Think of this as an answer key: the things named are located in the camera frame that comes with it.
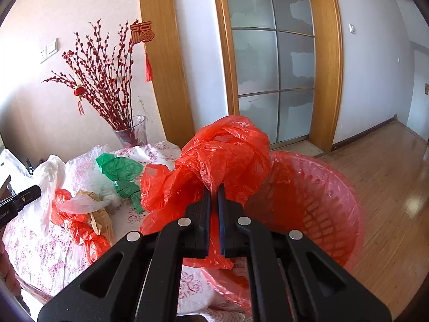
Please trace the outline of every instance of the vase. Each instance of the vase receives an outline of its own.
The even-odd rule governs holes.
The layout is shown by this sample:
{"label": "vase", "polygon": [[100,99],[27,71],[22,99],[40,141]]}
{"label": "vase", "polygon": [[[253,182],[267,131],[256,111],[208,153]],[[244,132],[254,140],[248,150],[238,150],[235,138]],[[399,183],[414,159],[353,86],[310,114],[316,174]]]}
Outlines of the vase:
{"label": "vase", "polygon": [[146,145],[146,117],[143,115],[133,116],[131,128],[115,131],[115,133],[124,148]]}

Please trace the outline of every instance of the floor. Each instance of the floor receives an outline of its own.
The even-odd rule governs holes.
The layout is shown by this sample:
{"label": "floor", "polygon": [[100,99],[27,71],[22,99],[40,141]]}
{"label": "floor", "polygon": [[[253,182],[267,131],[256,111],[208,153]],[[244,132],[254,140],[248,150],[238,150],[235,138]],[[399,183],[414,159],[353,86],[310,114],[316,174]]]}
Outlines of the floor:
{"label": "floor", "polygon": [[320,158],[355,187],[366,235],[353,275],[396,318],[429,272],[429,149],[398,121]]}
{"label": "floor", "polygon": [[318,156],[324,155],[324,152],[321,149],[311,144],[308,140],[302,140],[301,142],[297,142],[291,145],[286,145],[276,150],[297,152],[310,157],[318,157]]}

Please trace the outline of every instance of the glass door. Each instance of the glass door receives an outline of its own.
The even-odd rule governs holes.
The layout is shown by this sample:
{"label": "glass door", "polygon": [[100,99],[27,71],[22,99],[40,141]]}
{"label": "glass door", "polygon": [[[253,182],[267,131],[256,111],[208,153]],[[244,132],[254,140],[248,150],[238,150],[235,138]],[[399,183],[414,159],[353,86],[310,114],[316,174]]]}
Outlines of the glass door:
{"label": "glass door", "polygon": [[310,0],[228,0],[228,5],[240,114],[271,144],[306,139],[315,85]]}

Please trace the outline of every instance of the silver screw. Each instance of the silver screw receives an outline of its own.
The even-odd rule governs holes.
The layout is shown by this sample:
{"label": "silver screw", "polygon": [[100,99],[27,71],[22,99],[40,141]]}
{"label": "silver screw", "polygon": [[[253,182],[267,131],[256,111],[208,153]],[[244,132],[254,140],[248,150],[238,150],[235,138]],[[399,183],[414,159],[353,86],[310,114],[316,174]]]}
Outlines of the silver screw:
{"label": "silver screw", "polygon": [[289,237],[293,240],[299,241],[302,238],[302,232],[299,230],[292,230],[289,232]]}
{"label": "silver screw", "polygon": [[130,242],[135,242],[140,238],[140,232],[132,231],[127,234],[127,240]]}
{"label": "silver screw", "polygon": [[180,218],[177,223],[179,224],[179,226],[189,226],[192,221],[189,218]]}
{"label": "silver screw", "polygon": [[237,223],[243,226],[249,225],[251,222],[251,219],[248,217],[239,217],[237,220]]}

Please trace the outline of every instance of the tassel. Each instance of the tassel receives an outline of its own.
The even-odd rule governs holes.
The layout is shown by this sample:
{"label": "tassel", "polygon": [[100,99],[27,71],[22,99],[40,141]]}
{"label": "tassel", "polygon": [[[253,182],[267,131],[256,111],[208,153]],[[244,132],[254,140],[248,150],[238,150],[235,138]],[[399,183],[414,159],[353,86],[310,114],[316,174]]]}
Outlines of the tassel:
{"label": "tassel", "polygon": [[79,114],[80,115],[85,115],[85,113],[83,112],[82,98],[79,99],[78,108],[79,108]]}
{"label": "tassel", "polygon": [[145,52],[145,55],[146,55],[146,82],[151,82],[154,78],[154,74],[152,73],[151,63],[149,63],[149,58],[146,52]]}

